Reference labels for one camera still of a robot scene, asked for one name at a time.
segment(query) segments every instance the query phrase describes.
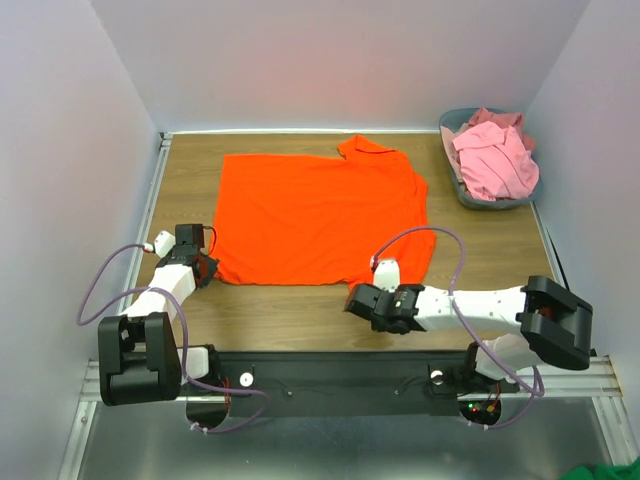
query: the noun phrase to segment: orange cloth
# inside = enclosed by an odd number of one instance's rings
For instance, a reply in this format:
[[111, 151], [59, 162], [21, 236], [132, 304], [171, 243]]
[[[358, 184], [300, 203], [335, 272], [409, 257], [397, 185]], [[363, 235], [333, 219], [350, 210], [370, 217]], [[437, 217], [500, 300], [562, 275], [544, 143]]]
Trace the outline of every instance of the orange cloth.
[[[427, 184], [407, 156], [362, 136], [344, 157], [227, 155], [214, 226], [217, 276], [232, 284], [371, 282], [371, 256], [401, 231], [427, 224]], [[422, 283], [433, 232], [406, 235], [395, 257], [403, 283]]]

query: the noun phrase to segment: wooden table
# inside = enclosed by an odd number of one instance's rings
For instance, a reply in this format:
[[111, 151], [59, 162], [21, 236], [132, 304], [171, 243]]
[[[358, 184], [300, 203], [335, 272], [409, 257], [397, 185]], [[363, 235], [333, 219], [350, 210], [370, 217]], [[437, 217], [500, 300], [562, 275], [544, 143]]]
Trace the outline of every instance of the wooden table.
[[[228, 153], [310, 154], [338, 157], [350, 135], [176, 135], [160, 187], [149, 238], [173, 233], [179, 223], [211, 225]], [[429, 184], [427, 215], [432, 225], [456, 231], [468, 249], [459, 289], [500, 289], [520, 285], [529, 275], [551, 276], [533, 212], [467, 210], [458, 202], [439, 135], [368, 135], [405, 152]], [[138, 285], [147, 285], [157, 263], [144, 256]], [[425, 283], [446, 288], [458, 261], [452, 239], [439, 237]], [[343, 313], [346, 285], [232, 286], [219, 281], [185, 302], [192, 345], [219, 350], [402, 350], [463, 349], [470, 337], [461, 328], [409, 335], [375, 333], [369, 323]], [[174, 322], [178, 345], [179, 322]], [[493, 338], [492, 332], [482, 332]]]

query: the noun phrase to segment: laundry basket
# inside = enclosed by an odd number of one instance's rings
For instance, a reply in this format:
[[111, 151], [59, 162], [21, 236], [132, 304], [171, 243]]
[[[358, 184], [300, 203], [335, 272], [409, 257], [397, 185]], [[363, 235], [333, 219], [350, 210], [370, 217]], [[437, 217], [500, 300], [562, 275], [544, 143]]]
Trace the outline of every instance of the laundry basket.
[[[496, 108], [489, 108], [488, 110], [493, 113], [506, 113], [503, 110], [498, 110]], [[477, 111], [478, 108], [460, 108], [457, 110], [448, 111], [447, 113], [442, 115], [442, 117], [440, 117], [440, 132], [442, 133], [442, 127], [447, 127], [449, 130], [457, 132], [460, 127], [462, 127], [462, 124], [468, 122], [473, 114]], [[462, 205], [472, 210], [509, 210], [512, 208], [517, 208], [521, 205], [527, 205], [533, 202], [540, 196], [540, 193], [542, 191], [542, 181], [538, 180], [536, 188], [534, 188], [531, 195], [529, 195], [527, 198], [520, 198], [518, 200], [496, 200], [494, 202], [490, 202], [487, 200], [477, 200], [467, 192], [465, 192], [464, 187], [460, 183], [458, 183], [456, 174], [453, 171], [453, 168], [451, 167], [451, 164], [448, 160], [447, 167], [449, 167], [449, 173], [451, 174], [451, 180], [453, 181], [454, 188], [456, 189], [458, 200]]]

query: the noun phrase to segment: wall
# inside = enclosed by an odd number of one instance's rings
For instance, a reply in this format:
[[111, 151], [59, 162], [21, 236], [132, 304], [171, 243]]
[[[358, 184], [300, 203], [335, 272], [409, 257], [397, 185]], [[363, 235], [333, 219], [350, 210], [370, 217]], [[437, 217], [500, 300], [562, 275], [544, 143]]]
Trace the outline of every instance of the wall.
[[86, 0], [5, 2], [0, 31], [0, 478], [57, 478], [96, 344], [75, 310], [135, 238], [157, 129]]
[[595, 307], [640, 438], [640, 3], [594, 0], [527, 115], [544, 180], [538, 206], [571, 288]]
[[587, 0], [92, 0], [164, 131], [436, 128], [529, 105]]

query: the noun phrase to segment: purple cable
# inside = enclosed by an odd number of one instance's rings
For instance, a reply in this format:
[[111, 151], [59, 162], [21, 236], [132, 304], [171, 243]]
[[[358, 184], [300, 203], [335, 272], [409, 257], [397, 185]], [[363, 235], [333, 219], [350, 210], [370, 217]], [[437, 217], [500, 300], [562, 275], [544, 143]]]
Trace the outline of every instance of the purple cable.
[[187, 374], [187, 355], [189, 353], [189, 331], [188, 331], [188, 327], [187, 327], [187, 318], [186, 318], [186, 316], [184, 314], [184, 310], [182, 310], [182, 306], [180, 305], [180, 302], [178, 302], [176, 297], [174, 297], [171, 292], [169, 292], [169, 291], [167, 291], [167, 290], [165, 290], [163, 288], [158, 288], [158, 287], [135, 287], [135, 288], [131, 288], [131, 289], [125, 291], [125, 292], [119, 293], [114, 298], [109, 300], [107, 302], [107, 304], [104, 307], [102, 307], [96, 314], [92, 315], [91, 317], [89, 317], [86, 320], [82, 320], [82, 312], [84, 311], [84, 308], [87, 305], [87, 301], [89, 300], [89, 297], [91, 296], [91, 293], [93, 292], [93, 289], [95, 288], [96, 284], [98, 283], [98, 280], [100, 279], [100, 276], [104, 272], [104, 270], [107, 267], [107, 265], [109, 265], [109, 263], [119, 253], [124, 252], [125, 250], [128, 250], [129, 248], [135, 248], [135, 247], [144, 248], [144, 245], [141, 245], [141, 244], [125, 245], [124, 247], [119, 248], [118, 250], [113, 252], [111, 255], [109, 255], [109, 257], [107, 257], [105, 262], [102, 264], [102, 266], [98, 270], [98, 273], [96, 274], [94, 279], [89, 284], [89, 288], [87, 289], [87, 293], [85, 294], [84, 298], [82, 299], [82, 302], [80, 303], [80, 308], [78, 309], [78, 313], [76, 315], [76, 324], [80, 325], [80, 326], [88, 325], [89, 323], [91, 323], [94, 320], [96, 320], [97, 318], [99, 318], [100, 315], [102, 315], [111, 305], [113, 305], [114, 303], [116, 303], [117, 301], [119, 301], [122, 298], [128, 297], [129, 295], [133, 295], [135, 293], [142, 293], [142, 292], [154, 292], [154, 293], [159, 293], [159, 294], [163, 295], [167, 300], [169, 300], [169, 302], [171, 302], [171, 304], [173, 305], [173, 308], [176, 309], [176, 312], [178, 314], [178, 318], [180, 318], [180, 324], [182, 325], [182, 361], [181, 361], [181, 365], [180, 365], [181, 370], [182, 370], [182, 376], [184, 378], [186, 378], [187, 381], [189, 383], [191, 383], [192, 385], [194, 385], [194, 386], [196, 386], [198, 388], [202, 388], [204, 390], [209, 390], [209, 391], [212, 391], [212, 392], [223, 393], [223, 394], [227, 393], [227, 394], [230, 394], [230, 395], [258, 395], [258, 396], [264, 397], [264, 399], [265, 399], [265, 404], [260, 409], [258, 409], [258, 411], [256, 413], [251, 415], [246, 420], [243, 420], [242, 422], [238, 423], [237, 425], [233, 425], [231, 427], [223, 428], [223, 429], [216, 429], [216, 430], [209, 430], [209, 429], [207, 429], [205, 427], [201, 427], [197, 423], [192, 424], [192, 426], [196, 430], [198, 430], [200, 432], [203, 432], [203, 433], [207, 433], [207, 434], [229, 433], [229, 432], [234, 432], [236, 430], [239, 430], [239, 429], [247, 426], [248, 424], [253, 422], [255, 419], [260, 417], [265, 412], [265, 410], [269, 407], [269, 396], [265, 392], [263, 392], [261, 390], [250, 390], [250, 389], [240, 390], [240, 389], [235, 389], [235, 388], [215, 387], [213, 385], [208, 385], [208, 384], [202, 383], [202, 382], [200, 382], [200, 381], [198, 381], [198, 380], [196, 380], [194, 378], [191, 378]]
[[422, 225], [422, 226], [419, 226], [419, 227], [409, 228], [408, 230], [405, 230], [404, 232], [401, 232], [398, 235], [396, 235], [395, 237], [393, 237], [391, 240], [389, 240], [387, 243], [385, 243], [380, 249], [378, 249], [378, 251], [372, 257], [372, 265], [376, 265], [378, 263], [378, 257], [382, 254], [382, 252], [384, 252], [384, 250], [386, 250], [396, 240], [398, 240], [399, 238], [402, 238], [403, 236], [405, 236], [405, 235], [407, 235], [409, 233], [419, 232], [419, 231], [423, 231], [423, 230], [427, 230], [427, 231], [431, 230], [431, 231], [438, 231], [438, 232], [446, 233], [450, 237], [453, 237], [453, 239], [458, 243], [458, 247], [460, 248], [460, 260], [458, 261], [458, 266], [456, 267], [455, 271], [453, 272], [453, 275], [451, 275], [451, 280], [449, 281], [449, 288], [448, 288], [449, 297], [451, 297], [451, 307], [453, 308], [453, 311], [456, 312], [456, 315], [460, 319], [460, 322], [462, 322], [462, 325], [464, 326], [465, 330], [467, 330], [467, 332], [469, 332], [469, 335], [471, 335], [471, 338], [473, 338], [473, 340], [478, 344], [478, 347], [480, 347], [482, 349], [482, 351], [484, 353], [486, 353], [487, 356], [489, 358], [491, 358], [491, 360], [493, 360], [496, 363], [496, 365], [498, 365], [509, 377], [511, 377], [513, 380], [515, 380], [518, 385], [520, 385], [523, 389], [525, 389], [527, 392], [529, 392], [531, 394], [531, 397], [529, 398], [529, 401], [527, 402], [527, 405], [524, 407], [524, 409], [518, 415], [516, 415], [513, 419], [511, 419], [513, 421], [509, 420], [508, 422], [505, 422], [505, 424], [501, 424], [503, 426], [511, 425], [516, 420], [522, 418], [524, 413], [526, 413], [527, 410], [529, 410], [529, 408], [531, 407], [531, 403], [532, 403], [532, 401], [533, 401], [533, 399], [535, 397], [544, 396], [544, 394], [545, 394], [544, 383], [542, 382], [542, 376], [540, 375], [540, 371], [538, 370], [538, 367], [534, 366], [533, 367], [533, 376], [534, 376], [533, 387], [528, 385], [512, 368], [510, 368], [507, 364], [505, 364], [482, 341], [482, 339], [480, 338], [478, 333], [475, 331], [475, 329], [473, 328], [473, 326], [471, 325], [469, 320], [460, 311], [460, 308], [458, 307], [458, 304], [456, 303], [456, 300], [455, 300], [453, 294], [454, 294], [454, 291], [455, 291], [456, 282], [458, 280], [458, 277], [460, 276], [460, 272], [462, 271], [462, 267], [464, 266], [464, 264], [465, 264], [465, 262], [467, 260], [467, 250], [466, 250], [466, 248], [464, 246], [464, 243], [462, 242], [462, 239], [457, 234], [455, 234], [453, 231], [449, 230], [448, 228], [444, 228], [444, 227], [430, 227], [430, 226]]

